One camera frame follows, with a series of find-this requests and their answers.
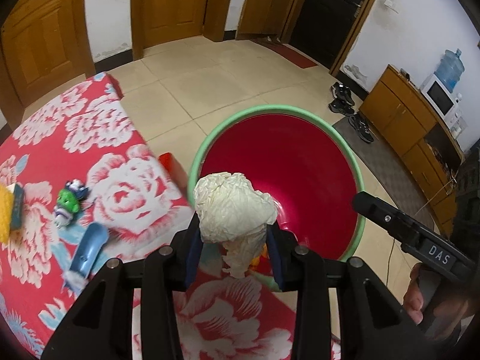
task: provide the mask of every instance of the red floral tablecloth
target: red floral tablecloth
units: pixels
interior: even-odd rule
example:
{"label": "red floral tablecloth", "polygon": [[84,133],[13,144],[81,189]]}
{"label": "red floral tablecloth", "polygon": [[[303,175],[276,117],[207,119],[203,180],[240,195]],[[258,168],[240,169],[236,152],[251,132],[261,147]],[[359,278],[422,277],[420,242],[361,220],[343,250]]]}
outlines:
{"label": "red floral tablecloth", "polygon": [[[169,243],[193,214],[123,110],[118,83],[100,73],[75,85],[25,121],[0,148],[0,183],[25,189],[23,227],[0,247],[0,312],[35,356],[75,301],[62,274],[86,227],[96,221],[110,241],[95,262],[132,261]],[[67,180],[91,189],[81,217],[58,230],[52,219]],[[197,280],[176,293],[186,359],[289,357],[295,314],[249,276],[222,273],[218,249],[206,245]],[[133,310],[133,358],[141,358],[140,290]],[[332,358],[339,345],[332,343]]]}

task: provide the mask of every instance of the door frame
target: door frame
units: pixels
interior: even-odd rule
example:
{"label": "door frame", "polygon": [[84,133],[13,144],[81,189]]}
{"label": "door frame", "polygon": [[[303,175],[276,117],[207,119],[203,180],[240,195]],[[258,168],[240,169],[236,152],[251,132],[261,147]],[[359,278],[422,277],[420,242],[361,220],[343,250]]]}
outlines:
{"label": "door frame", "polygon": [[[229,12],[230,0],[207,0],[203,35],[213,42],[221,42]],[[130,0],[131,42],[133,59],[143,58],[143,0]]]}
{"label": "door frame", "polygon": [[[337,54],[337,57],[335,58],[335,61],[332,67],[330,68],[329,73],[332,76],[336,76],[339,73],[340,67],[344,63],[345,59],[347,58],[347,55],[349,54],[351,48],[353,47],[358,37],[358,34],[360,33],[360,30],[362,29],[362,26],[365,23],[365,20],[367,19],[367,16],[369,15],[371,8],[374,5],[374,2],[375,0],[364,0],[357,18],[353,22],[352,27],[350,28],[350,31],[345,38],[345,42],[340,48],[340,51]],[[280,40],[283,43],[290,42],[293,29],[295,28],[295,24],[297,24],[297,20],[300,16],[300,11],[302,10],[304,3],[305,3],[305,0],[292,1],[290,5],[289,14],[287,15],[285,26],[283,28],[282,35],[280,37]]]}
{"label": "door frame", "polygon": [[[71,0],[71,9],[73,13],[73,26],[80,50],[82,69],[85,75],[90,77],[95,75],[95,66],[87,34],[85,0]],[[0,109],[7,120],[7,124],[12,130],[15,130],[22,123],[25,106],[20,101],[15,86],[11,81],[3,54],[2,37],[0,37],[0,87],[2,88],[0,92]]]}

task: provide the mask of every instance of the black door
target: black door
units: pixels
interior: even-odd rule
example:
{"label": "black door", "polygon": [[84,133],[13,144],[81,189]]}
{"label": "black door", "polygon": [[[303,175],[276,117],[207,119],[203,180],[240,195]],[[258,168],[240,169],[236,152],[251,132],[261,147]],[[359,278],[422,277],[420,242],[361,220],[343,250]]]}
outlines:
{"label": "black door", "polygon": [[332,67],[363,1],[305,0],[290,44]]}

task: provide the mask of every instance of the rug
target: rug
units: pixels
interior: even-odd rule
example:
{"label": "rug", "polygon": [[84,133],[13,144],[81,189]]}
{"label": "rug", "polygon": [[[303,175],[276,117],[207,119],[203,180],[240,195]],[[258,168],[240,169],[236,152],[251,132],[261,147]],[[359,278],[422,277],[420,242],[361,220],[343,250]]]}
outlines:
{"label": "rug", "polygon": [[296,64],[299,68],[306,69],[312,68],[313,66],[318,66],[315,62],[307,57],[303,56],[299,52],[283,45],[283,44],[267,44],[263,40],[252,40],[263,47],[266,47],[272,51],[275,51],[277,54],[281,55],[285,59],[289,60],[291,63]]}
{"label": "rug", "polygon": [[423,208],[414,216],[427,201],[390,145],[382,138],[376,137],[373,143],[365,143],[351,127],[347,117],[339,120],[333,127],[370,169],[397,207],[433,230],[434,221],[429,207]]}

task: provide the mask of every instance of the red doormat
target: red doormat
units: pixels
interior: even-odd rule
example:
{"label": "red doormat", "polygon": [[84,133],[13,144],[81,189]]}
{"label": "red doormat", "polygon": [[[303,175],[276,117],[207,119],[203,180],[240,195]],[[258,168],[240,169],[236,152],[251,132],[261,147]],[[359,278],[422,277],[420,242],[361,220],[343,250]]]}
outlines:
{"label": "red doormat", "polygon": [[315,62],[307,57],[299,54],[295,50],[283,45],[283,44],[265,44],[264,42],[259,42],[257,40],[252,40],[261,46],[269,48],[272,51],[275,51],[277,54],[281,55],[285,59],[288,59],[291,63],[296,64],[299,68],[306,69],[312,68],[313,66],[318,66]]}

